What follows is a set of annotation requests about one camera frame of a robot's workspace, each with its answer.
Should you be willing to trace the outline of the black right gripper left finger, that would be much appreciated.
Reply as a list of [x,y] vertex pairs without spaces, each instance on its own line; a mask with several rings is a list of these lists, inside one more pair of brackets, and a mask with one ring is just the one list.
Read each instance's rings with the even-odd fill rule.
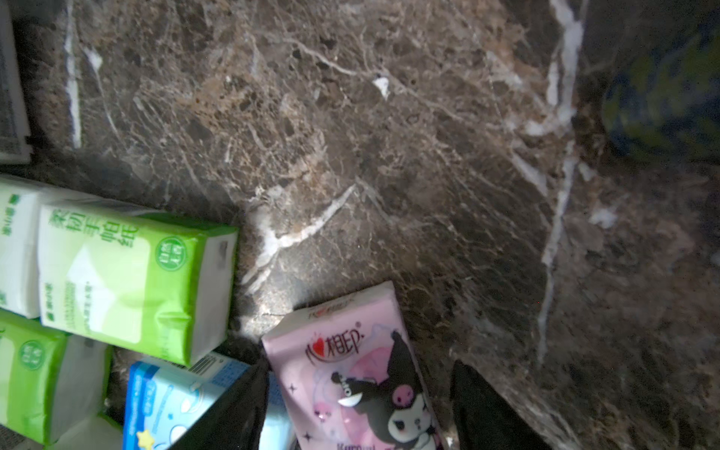
[[258,450],[268,405],[269,362],[262,358],[234,382],[172,450]]

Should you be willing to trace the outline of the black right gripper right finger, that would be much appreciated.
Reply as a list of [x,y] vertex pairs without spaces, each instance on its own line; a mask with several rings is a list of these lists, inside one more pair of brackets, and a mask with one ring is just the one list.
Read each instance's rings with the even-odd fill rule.
[[461,449],[551,447],[478,371],[459,360],[453,365],[451,399]]

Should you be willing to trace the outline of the blue cartoon tissue pack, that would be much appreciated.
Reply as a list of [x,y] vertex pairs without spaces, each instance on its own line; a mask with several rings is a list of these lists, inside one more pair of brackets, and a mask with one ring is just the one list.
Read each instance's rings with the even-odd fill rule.
[[[192,367],[144,358],[129,370],[123,446],[170,446],[234,384],[251,365],[210,352]],[[268,405],[259,449],[293,449],[296,433],[276,376],[268,373]]]

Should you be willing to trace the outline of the pink Kuromi tissue pack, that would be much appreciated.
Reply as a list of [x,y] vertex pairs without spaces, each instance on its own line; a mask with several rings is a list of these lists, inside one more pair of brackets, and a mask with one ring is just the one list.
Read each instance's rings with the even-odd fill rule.
[[446,448],[392,282],[298,309],[262,346],[301,448]]

